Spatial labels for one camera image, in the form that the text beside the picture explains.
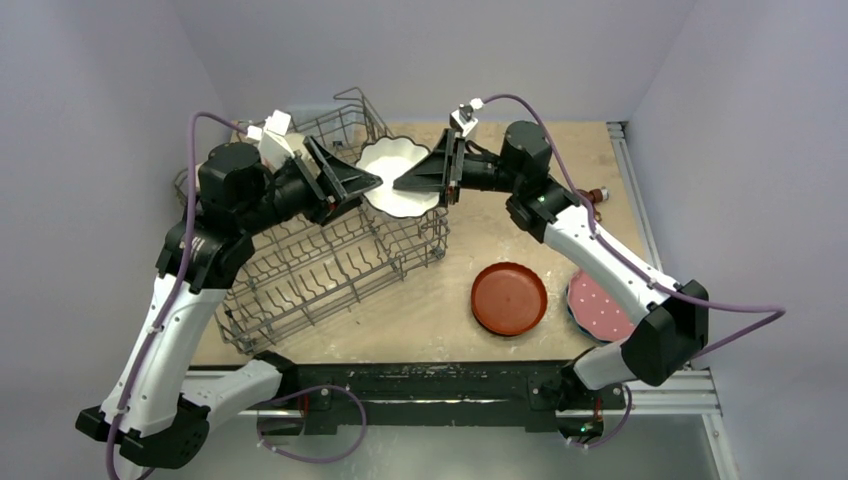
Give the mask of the white bowl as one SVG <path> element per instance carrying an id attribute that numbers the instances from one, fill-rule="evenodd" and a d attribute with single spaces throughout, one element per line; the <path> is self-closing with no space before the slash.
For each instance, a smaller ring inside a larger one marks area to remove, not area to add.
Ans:
<path id="1" fill-rule="evenodd" d="M 430 154 L 430 150 L 408 137 L 382 137 L 366 144 L 355 166 L 379 177 L 382 184 L 364 194 L 367 204 L 384 217 L 411 219 L 424 216 L 438 206 L 435 192 L 398 190 L 394 181 L 408 173 Z"/>

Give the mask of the red-orange plate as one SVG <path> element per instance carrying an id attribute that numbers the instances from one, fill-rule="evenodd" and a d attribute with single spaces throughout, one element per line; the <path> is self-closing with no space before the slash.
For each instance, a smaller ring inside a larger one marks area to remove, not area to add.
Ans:
<path id="1" fill-rule="evenodd" d="M 542 320 L 548 296 L 544 283 L 531 269 L 499 262 L 477 274 L 470 305 L 481 327 L 495 335 L 514 337 L 532 330 Z"/>

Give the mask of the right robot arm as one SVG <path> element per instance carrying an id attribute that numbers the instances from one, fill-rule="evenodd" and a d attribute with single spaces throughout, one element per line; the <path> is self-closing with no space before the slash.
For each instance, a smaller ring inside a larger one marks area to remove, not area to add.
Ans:
<path id="1" fill-rule="evenodd" d="M 507 194 L 513 223 L 587 273 L 635 321 L 628 338 L 593 348 L 565 369 L 564 399 L 584 407 L 601 388 L 638 380 L 663 384 L 707 343 L 706 289 L 685 284 L 645 263 L 595 222 L 580 197 L 550 172 L 553 153 L 544 129 L 510 124 L 500 151 L 473 153 L 458 132 L 446 129 L 433 151 L 394 180 L 394 188 L 434 192 L 440 205 L 464 189 Z"/>

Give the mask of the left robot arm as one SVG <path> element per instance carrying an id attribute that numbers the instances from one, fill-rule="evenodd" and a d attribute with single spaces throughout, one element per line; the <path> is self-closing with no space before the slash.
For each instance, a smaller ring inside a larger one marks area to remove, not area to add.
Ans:
<path id="1" fill-rule="evenodd" d="M 317 163 L 299 156 L 268 169 L 254 145 L 215 147 L 188 173 L 187 208 L 167 234 L 147 317 L 119 380 L 98 406 L 82 410 L 78 431 L 106 446 L 112 479 L 145 479 L 190 462 L 209 434 L 255 405 L 284 409 L 297 398 L 328 402 L 330 384 L 304 387 L 297 367 L 259 353 L 196 390 L 183 382 L 203 331 L 246 262 L 253 239 L 296 216 L 326 225 L 362 202 L 381 179 L 305 141 Z"/>

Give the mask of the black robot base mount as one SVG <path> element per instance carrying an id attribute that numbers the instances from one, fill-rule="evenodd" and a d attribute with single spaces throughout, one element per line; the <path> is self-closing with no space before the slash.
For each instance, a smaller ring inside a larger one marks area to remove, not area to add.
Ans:
<path id="1" fill-rule="evenodd" d="M 307 435 L 342 425 L 520 427 L 590 438 L 606 410 L 626 405 L 621 385 L 586 391 L 563 377 L 564 360 L 459 363 L 288 363 L 260 403 L 305 416 Z"/>

